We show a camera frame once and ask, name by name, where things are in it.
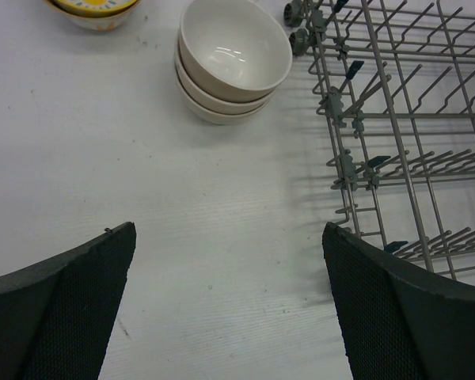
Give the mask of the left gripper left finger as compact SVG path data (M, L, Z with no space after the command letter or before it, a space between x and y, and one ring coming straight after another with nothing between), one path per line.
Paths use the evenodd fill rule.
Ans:
M0 276L0 379L96 379L136 247L125 222Z

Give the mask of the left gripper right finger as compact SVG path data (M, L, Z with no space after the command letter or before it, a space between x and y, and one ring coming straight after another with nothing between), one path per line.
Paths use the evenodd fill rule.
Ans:
M475 286L326 224L322 247L355 379L475 379Z

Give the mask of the plain beige bowl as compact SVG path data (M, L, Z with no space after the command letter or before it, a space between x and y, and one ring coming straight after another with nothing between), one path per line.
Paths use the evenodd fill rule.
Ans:
M250 111L241 114L224 114L221 112L215 112L209 108L205 108L201 104L197 103L184 87L184 83L179 73L177 73L177 88L180 91L184 105L200 119L210 124L231 125L243 123L246 120L253 118L271 100L271 96L266 96L264 101L260 102L256 108Z

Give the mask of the floral green orange bowl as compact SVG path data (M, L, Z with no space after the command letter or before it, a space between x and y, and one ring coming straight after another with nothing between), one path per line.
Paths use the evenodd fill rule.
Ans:
M70 22L83 29L106 32L113 30L121 26L124 22L126 22L127 19L132 15L134 10L138 7L140 1L136 5L123 11L122 13L104 18L79 17L60 9L58 6L55 6L52 1L47 1L47 3L51 5L55 10L59 11Z

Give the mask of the yellow checkered bowl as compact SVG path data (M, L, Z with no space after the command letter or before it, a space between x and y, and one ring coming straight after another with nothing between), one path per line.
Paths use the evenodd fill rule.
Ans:
M79 17L104 18L115 16L136 5L138 0L53 0L52 3Z

